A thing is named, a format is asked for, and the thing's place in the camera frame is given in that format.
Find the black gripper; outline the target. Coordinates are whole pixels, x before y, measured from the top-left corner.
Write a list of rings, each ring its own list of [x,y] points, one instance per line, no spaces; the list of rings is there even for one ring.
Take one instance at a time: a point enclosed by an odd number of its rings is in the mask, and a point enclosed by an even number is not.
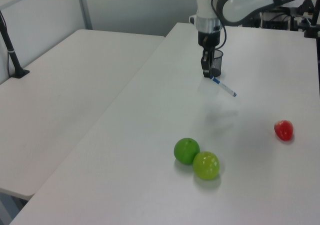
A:
[[[209,78],[214,68],[215,48],[220,44],[221,32],[204,33],[198,32],[198,44],[204,49],[201,58],[202,73]]]

